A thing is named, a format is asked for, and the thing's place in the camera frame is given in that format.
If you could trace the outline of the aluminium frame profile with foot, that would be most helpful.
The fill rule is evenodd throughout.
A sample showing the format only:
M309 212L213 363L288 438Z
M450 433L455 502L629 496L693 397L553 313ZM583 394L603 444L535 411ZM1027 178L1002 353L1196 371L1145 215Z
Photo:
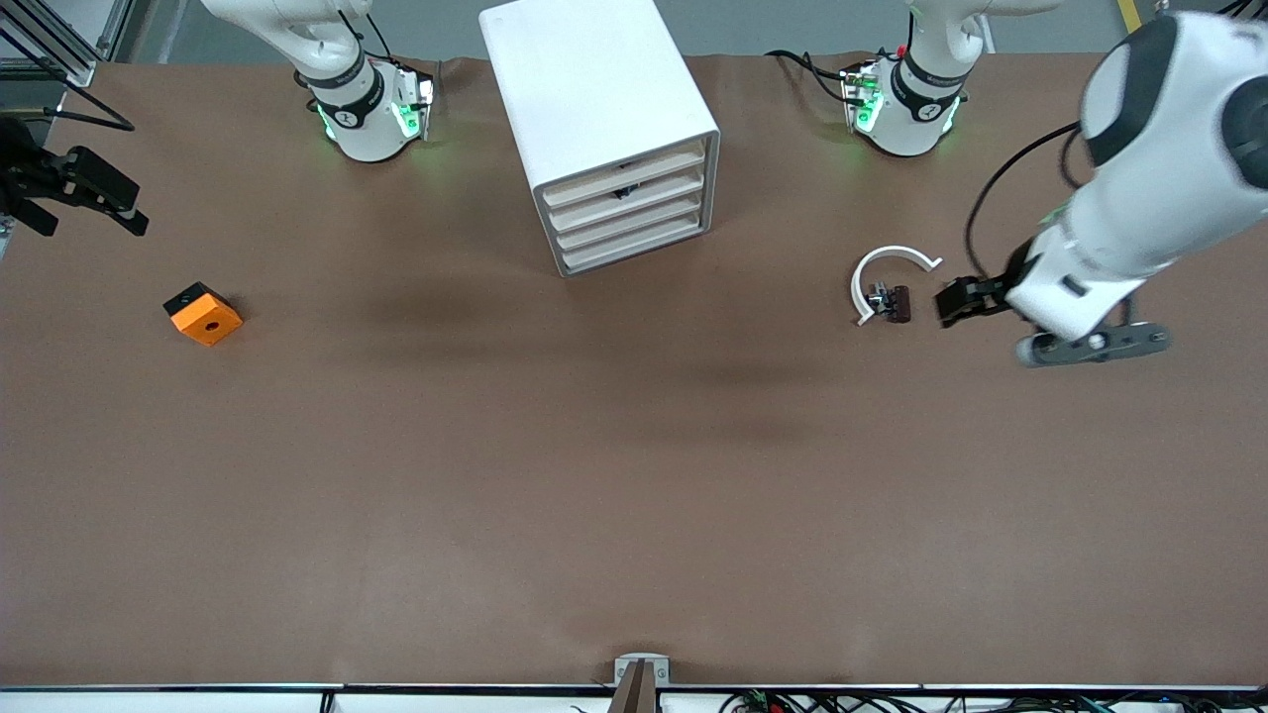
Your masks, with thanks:
M41 67L85 88L113 60L137 0L0 0L0 72Z

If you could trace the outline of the white plain cabinet drawer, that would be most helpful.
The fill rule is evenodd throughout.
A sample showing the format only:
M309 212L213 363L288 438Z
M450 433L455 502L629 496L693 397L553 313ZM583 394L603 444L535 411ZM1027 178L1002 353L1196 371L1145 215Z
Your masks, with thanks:
M689 181L645 185L628 197L604 194L553 214L555 244L571 269L680 239L700 225L702 188Z
M672 174L639 181L628 193L605 192L574 204L552 209L549 226L557 232L583 230L593 223L615 219L667 200L696 195L702 190L702 167L683 167Z
M560 233L562 275L590 271L652 252L702 231L701 208L661 206L619 219Z

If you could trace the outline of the brown table mat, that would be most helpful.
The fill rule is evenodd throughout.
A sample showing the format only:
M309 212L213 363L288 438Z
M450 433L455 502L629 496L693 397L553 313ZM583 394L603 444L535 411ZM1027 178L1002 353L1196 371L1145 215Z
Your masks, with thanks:
M787 63L689 60L713 230L572 279L484 60L383 165L281 66L100 69L136 131L49 145L151 225L0 260L0 685L1267 684L1267 227L1149 280L1158 356L1023 368L931 306L1093 63L992 55L884 159ZM213 348L164 313L195 280Z

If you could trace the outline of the orange and black box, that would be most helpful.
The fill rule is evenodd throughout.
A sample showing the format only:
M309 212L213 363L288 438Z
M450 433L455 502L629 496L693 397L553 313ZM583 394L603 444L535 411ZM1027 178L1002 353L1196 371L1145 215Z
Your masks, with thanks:
M222 343L243 325L238 311L203 280L164 301L162 308L172 329L205 348Z

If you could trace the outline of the white drawer with black handle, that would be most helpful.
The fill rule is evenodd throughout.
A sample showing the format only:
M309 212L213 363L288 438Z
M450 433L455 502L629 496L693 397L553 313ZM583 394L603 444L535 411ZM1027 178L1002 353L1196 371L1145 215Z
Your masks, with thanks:
M624 162L595 167L593 171L543 186L541 199L554 209L592 197L621 192L629 186L642 185L643 181L661 179L681 167L700 165L706 157L706 148L709 148L708 141L697 140L670 146L647 156L628 159Z

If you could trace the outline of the grey metal bracket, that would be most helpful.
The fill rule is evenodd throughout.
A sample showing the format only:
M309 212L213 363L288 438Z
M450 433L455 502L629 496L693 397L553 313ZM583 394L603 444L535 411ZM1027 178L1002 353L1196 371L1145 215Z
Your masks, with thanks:
M619 685L629 669L642 666L643 677L654 683L656 688L666 688L672 684L672 669L670 656L663 653L625 653L614 661L614 684Z

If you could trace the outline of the white table edge rail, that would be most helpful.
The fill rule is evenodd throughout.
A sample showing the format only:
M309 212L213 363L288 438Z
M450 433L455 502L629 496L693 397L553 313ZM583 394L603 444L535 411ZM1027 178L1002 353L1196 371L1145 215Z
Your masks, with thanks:
M615 684L0 688L0 713L606 713ZM661 713L1268 713L1268 684L671 684Z

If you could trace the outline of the white drawer cabinet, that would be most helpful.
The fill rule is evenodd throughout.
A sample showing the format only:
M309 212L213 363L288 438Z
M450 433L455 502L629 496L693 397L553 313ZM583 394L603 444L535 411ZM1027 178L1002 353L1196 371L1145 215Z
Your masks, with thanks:
M710 230L721 132L654 0L512 0L478 22L560 277L541 188L595 167L706 140L697 235Z

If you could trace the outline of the brown block with metal clip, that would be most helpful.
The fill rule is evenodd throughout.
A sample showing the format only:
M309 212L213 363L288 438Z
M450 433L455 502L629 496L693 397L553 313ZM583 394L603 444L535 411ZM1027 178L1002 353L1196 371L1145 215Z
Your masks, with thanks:
M876 280L869 293L866 302L872 311L872 316L884 318L893 324L910 322L910 291L907 285L888 287L883 280Z

